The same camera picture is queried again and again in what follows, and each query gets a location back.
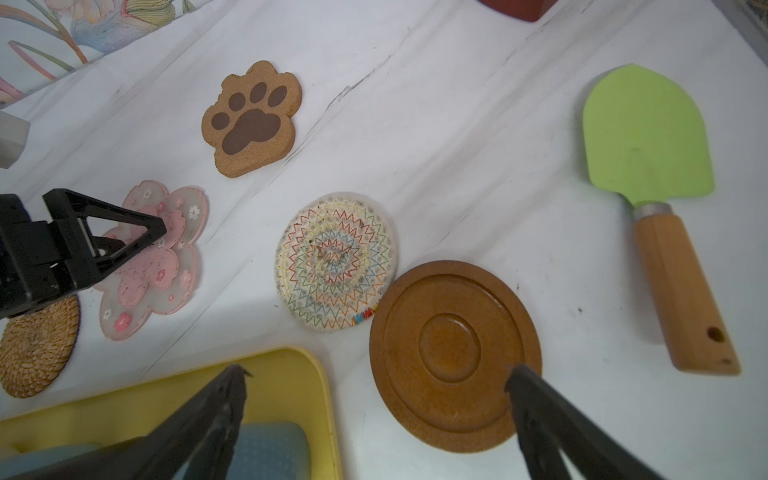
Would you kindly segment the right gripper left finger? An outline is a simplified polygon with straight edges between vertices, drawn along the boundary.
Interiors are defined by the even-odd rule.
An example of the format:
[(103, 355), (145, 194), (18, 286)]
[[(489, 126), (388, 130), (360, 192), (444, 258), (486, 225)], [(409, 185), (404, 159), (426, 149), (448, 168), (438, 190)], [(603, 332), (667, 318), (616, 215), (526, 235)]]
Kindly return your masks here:
[(4, 479), (224, 479), (248, 372), (184, 374), (1, 424)]

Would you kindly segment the colourful embroidered coaster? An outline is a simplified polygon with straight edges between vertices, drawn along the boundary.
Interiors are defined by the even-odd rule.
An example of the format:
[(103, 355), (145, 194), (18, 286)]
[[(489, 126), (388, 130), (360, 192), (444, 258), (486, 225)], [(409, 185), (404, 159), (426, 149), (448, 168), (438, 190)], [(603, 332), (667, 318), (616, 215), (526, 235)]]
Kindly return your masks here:
[(280, 299), (302, 326), (332, 332), (374, 318), (396, 277), (399, 247), (383, 207), (336, 192), (303, 207), (275, 254)]

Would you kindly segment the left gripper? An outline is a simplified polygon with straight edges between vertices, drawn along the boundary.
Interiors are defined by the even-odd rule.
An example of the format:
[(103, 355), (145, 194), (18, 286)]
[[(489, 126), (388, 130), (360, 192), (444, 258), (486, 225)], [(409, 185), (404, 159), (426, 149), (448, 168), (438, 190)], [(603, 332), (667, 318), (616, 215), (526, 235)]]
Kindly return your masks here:
[(43, 195), (51, 219), (33, 220), (20, 197), (1, 196), (1, 316), (40, 310), (89, 288), (161, 239), (152, 213), (69, 189)]

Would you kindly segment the brown paw coaster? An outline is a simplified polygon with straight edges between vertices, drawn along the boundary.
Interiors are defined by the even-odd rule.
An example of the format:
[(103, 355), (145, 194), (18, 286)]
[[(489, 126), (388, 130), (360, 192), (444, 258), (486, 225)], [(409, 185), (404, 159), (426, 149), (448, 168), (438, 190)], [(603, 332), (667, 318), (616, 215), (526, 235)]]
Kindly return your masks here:
[(302, 99), (297, 77), (278, 72), (266, 60), (243, 75), (227, 76), (201, 122), (217, 170), (236, 178), (286, 157), (295, 142), (293, 116)]

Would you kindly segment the brown wooden round coaster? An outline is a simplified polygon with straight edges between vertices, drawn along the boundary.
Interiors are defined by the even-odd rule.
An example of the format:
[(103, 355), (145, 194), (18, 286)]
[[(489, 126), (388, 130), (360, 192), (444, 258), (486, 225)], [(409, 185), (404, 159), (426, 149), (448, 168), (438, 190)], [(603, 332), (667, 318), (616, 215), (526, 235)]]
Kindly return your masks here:
[(424, 263), (384, 294), (371, 324), (375, 384), (390, 413), (424, 443), (455, 453), (494, 448), (516, 427), (505, 384), (519, 364), (543, 370), (518, 296), (470, 263)]

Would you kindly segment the pink flower coaster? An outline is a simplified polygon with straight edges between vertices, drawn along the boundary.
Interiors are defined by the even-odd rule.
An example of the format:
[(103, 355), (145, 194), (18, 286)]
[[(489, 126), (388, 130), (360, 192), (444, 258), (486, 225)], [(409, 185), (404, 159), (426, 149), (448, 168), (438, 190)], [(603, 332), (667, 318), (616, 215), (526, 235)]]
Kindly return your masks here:
[(175, 313), (191, 298), (201, 271), (196, 241), (209, 214), (202, 189), (170, 191), (152, 180), (135, 186), (122, 206), (161, 218), (166, 233), (95, 286), (103, 293), (100, 326), (112, 341), (135, 334), (153, 313)]

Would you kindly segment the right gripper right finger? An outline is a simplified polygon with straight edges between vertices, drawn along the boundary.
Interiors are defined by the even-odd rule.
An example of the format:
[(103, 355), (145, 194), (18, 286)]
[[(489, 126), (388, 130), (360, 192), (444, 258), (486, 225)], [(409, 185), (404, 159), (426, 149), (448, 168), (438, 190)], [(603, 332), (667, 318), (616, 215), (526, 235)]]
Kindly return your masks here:
[(532, 479), (569, 479), (565, 457), (586, 479), (660, 477), (606, 435), (536, 372), (514, 367), (505, 383), (518, 444)]

